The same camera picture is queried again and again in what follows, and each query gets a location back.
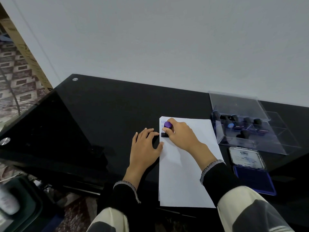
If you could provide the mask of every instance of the plastic box lid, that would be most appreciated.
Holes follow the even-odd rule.
[[[269,121],[267,113],[257,97],[209,91],[212,109],[221,114],[259,118]]]

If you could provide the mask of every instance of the striped cuff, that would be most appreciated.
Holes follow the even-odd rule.
[[[204,176],[205,174],[212,168],[214,167],[216,164],[220,164],[220,163],[225,163],[223,160],[215,160],[214,162],[211,162],[202,172],[201,178],[200,178],[200,183],[203,184],[204,181]]]
[[[138,199],[138,197],[137,197],[136,189],[135,189],[135,187],[134,187],[131,183],[129,183],[129,182],[127,182],[127,181],[118,181],[118,182],[116,182],[116,183],[114,184],[114,187],[117,186],[117,185],[119,185],[119,184],[125,184],[125,185],[131,187],[131,189],[134,191],[134,194],[135,194],[135,198],[136,198],[137,203],[141,203],[141,201],[139,201],[139,199]]]

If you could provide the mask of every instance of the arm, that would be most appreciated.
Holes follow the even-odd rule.
[[[224,230],[287,232],[293,231],[276,209],[252,189],[243,186],[223,160],[217,160],[207,145],[198,141],[184,122],[168,120],[172,129],[163,128],[170,140],[189,152],[199,165],[200,182],[215,206]]]
[[[114,231],[127,232],[137,230],[139,204],[136,190],[145,170],[160,156],[163,143],[157,149],[152,147],[152,139],[159,135],[154,129],[144,129],[132,139],[130,164],[122,181],[114,185],[112,195],[105,208],[91,223],[87,232]]]

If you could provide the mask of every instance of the sleeve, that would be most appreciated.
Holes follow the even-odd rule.
[[[96,216],[87,232],[128,232],[137,224],[136,211],[140,201],[135,187],[126,181],[114,185],[104,209]]]
[[[200,182],[217,206],[226,232],[293,231],[276,209],[257,192],[243,186],[222,160],[206,167]]]

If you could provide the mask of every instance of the purple stamp handle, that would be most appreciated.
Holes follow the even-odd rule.
[[[164,127],[171,129],[173,127],[173,125],[170,122],[166,121],[164,123]]]

